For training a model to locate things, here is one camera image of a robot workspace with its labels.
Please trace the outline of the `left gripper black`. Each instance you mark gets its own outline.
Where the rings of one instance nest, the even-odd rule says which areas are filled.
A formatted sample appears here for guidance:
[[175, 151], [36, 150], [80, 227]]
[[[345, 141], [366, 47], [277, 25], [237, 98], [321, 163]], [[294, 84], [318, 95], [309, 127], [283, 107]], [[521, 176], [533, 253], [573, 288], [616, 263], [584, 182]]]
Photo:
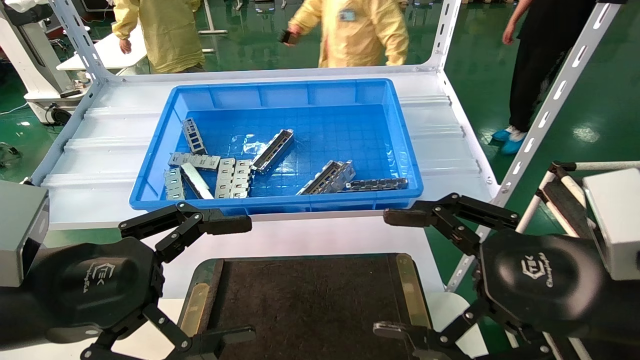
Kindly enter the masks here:
[[[155, 251], [140, 241], [167, 230], [170, 233], [156, 243]], [[153, 317], [144, 324], [142, 310], [162, 294], [162, 263], [172, 262], [202, 235], [251, 230], [248, 215], [225, 215], [218, 208], [178, 202], [121, 222], [124, 239], [116, 243], [46, 250], [46, 339], [75, 343], [101, 333], [123, 339], [100, 335], [83, 350], [84, 360], [219, 360], [226, 346], [256, 339], [255, 328], [206, 329], [209, 305], [184, 305], [176, 328], [168, 317]]]

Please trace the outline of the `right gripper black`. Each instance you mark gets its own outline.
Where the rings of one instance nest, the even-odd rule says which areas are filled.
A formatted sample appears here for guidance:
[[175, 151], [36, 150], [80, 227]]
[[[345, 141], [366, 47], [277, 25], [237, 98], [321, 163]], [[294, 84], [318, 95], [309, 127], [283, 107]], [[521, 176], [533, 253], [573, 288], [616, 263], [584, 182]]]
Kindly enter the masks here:
[[[490, 230], [515, 230], [516, 212], [458, 193], [435, 201], [418, 200], [410, 208], [384, 210], [391, 226], [433, 227], [467, 256], [480, 253], [483, 290], [516, 325], [539, 331], [585, 335], [592, 328], [598, 292], [606, 269], [592, 242], [568, 235], [498, 232], [481, 243], [463, 224]], [[411, 360], [538, 360], [540, 343], [489, 353], [475, 324], [481, 306], [464, 299], [408, 301], [410, 322], [375, 322], [377, 337], [403, 341]]]

